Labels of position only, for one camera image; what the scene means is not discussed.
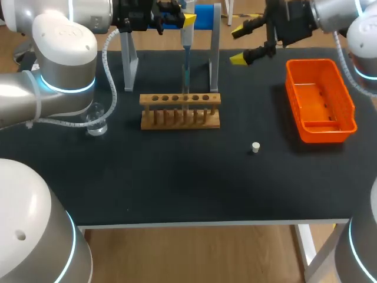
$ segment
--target cable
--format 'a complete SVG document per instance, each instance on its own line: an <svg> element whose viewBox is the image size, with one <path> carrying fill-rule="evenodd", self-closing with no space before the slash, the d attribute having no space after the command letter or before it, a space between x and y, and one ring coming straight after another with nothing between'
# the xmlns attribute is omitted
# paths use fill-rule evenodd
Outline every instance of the cable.
<svg viewBox="0 0 377 283"><path fill-rule="evenodd" d="M58 126L65 126L65 127L72 127L72 128L85 128L90 127L93 125L96 125L98 123L103 122L106 120L115 110L115 107L117 106L117 89L114 84L113 77L111 76L110 69L108 67L107 62L107 50L108 46L110 45L110 42L113 40L113 38L119 34L119 29L114 30L111 34L108 35L104 48L102 49L102 63L105 69L107 80L110 84L111 93L113 95L113 100L111 102L110 108L107 110L107 112L100 118L86 123L72 123L72 122L66 122L66 121L60 121L60 120L54 120L54 119L39 119L37 122L39 123L48 123L48 124L54 124Z"/></svg>
<svg viewBox="0 0 377 283"><path fill-rule="evenodd" d="M339 56L339 61L340 61L340 64L342 66L342 69L343 69L343 72L345 73L348 81L352 84L352 86L358 90L360 93L366 95L366 96L369 96L369 97L374 97L374 98L377 98L377 94L374 94L374 93L371 93L370 91L362 88L361 86L359 86L359 84L355 81L355 79L353 78L352 74L350 73L349 69L348 69L348 66L347 66L347 62L346 62L346 59L344 57L344 54L343 54L343 50L342 50L342 46L340 45L340 41L339 41L339 37L338 37L338 32L335 31L333 33L333 36L334 36L334 40L335 40L335 44L336 44L336 50L338 52L338 56Z"/></svg>

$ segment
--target table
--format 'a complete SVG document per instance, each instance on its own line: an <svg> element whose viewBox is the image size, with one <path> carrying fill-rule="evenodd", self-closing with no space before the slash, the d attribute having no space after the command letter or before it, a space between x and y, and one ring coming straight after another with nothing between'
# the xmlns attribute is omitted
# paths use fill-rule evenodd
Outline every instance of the table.
<svg viewBox="0 0 377 283"><path fill-rule="evenodd" d="M181 91L181 51L140 51L133 93L123 89L120 52L109 53L119 92L103 137L84 129L36 124L0 131L0 158L36 170L83 228L345 223L370 192L377 171L377 115L349 85L359 130L344 144L300 141L285 90L292 58L332 58L332 49L278 50L250 68L220 53L220 130L140 131L141 93ZM208 55L193 51L191 92L209 91ZM27 54L23 69L35 57ZM110 105L98 57L95 99ZM257 155L250 144L262 145ZM309 225L296 225L308 281L323 272ZM335 242L341 227L330 237Z"/></svg>

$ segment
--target small white cylinder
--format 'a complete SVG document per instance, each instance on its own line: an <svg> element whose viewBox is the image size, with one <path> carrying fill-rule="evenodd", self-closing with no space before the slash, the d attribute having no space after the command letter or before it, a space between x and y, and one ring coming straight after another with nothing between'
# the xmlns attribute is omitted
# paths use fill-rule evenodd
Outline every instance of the small white cylinder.
<svg viewBox="0 0 377 283"><path fill-rule="evenodd" d="M259 143L252 143L253 153L258 153L259 149L260 149L260 144Z"/></svg>

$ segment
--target test tube rack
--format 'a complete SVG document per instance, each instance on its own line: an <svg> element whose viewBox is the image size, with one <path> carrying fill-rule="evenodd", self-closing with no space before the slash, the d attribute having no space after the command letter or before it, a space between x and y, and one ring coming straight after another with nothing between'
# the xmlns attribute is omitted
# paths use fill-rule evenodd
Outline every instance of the test tube rack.
<svg viewBox="0 0 377 283"><path fill-rule="evenodd" d="M194 130L220 128L218 106L220 93L208 94L140 94L144 106L142 130ZM164 107L181 106L180 109Z"/></svg>

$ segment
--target orange basket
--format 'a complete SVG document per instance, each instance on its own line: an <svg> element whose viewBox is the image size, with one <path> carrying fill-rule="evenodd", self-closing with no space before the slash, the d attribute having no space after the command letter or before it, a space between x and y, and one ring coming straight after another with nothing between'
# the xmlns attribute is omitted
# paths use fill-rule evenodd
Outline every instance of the orange basket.
<svg viewBox="0 0 377 283"><path fill-rule="evenodd" d="M332 60L288 61L286 88L305 143L342 143L357 131L355 106Z"/></svg>

